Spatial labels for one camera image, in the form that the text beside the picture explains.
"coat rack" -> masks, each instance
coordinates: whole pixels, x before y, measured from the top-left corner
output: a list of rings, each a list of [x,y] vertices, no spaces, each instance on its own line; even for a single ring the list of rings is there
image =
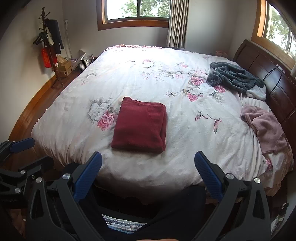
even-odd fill
[[[48,14],[45,14],[45,7],[42,8],[42,13],[41,13],[41,17],[38,18],[38,19],[42,19],[42,23],[43,23],[43,28],[39,28],[40,30],[42,30],[42,32],[39,33],[39,36],[37,37],[37,39],[34,41],[33,44],[36,44],[38,45],[39,43],[42,43],[44,42],[44,47],[46,49],[46,52],[47,52],[47,55],[48,55],[48,58],[49,58],[49,62],[50,62],[50,65],[51,67],[53,68],[54,70],[54,73],[56,75],[56,80],[54,81],[54,83],[52,84],[52,88],[54,86],[54,84],[59,81],[62,85],[62,87],[64,87],[64,84],[63,82],[61,81],[61,78],[59,76],[59,73],[57,71],[57,67],[55,66],[54,64],[54,61],[53,61],[53,57],[52,57],[52,52],[51,52],[51,47],[50,47],[50,44],[49,44],[49,41],[48,41],[48,36],[47,36],[47,30],[46,30],[46,27],[45,27],[45,17],[50,14],[50,12]]]

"checkered basket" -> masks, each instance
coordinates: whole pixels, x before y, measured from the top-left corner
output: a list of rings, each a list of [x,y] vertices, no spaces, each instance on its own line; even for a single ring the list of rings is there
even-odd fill
[[[84,71],[88,66],[91,65],[92,62],[94,62],[94,57],[91,59],[82,59],[78,65],[78,69],[80,71]]]

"cardboard box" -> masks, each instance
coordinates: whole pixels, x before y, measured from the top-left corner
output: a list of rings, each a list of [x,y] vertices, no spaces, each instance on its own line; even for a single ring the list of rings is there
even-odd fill
[[[65,71],[59,71],[59,76],[62,78],[67,77],[71,72],[72,72],[72,65],[70,65],[70,67]]]
[[[58,70],[58,72],[67,71],[71,66],[72,66],[72,62],[67,61],[62,66],[58,66],[57,70]]]

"white curtain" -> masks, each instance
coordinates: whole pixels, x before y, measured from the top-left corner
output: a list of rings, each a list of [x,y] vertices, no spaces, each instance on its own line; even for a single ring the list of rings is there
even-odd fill
[[[291,70],[291,75],[294,79],[296,79],[296,64],[294,65],[294,68]]]
[[[189,0],[170,1],[168,47],[184,48]]]

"black jacket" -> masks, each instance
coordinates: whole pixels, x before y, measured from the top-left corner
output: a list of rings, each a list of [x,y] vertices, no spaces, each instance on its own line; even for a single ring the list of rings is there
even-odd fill
[[[55,19],[45,19],[45,24],[48,27],[50,33],[52,34],[52,40],[54,41],[54,50],[56,54],[61,53],[61,49],[64,49],[63,42],[61,39],[61,34],[59,32],[59,25]]]

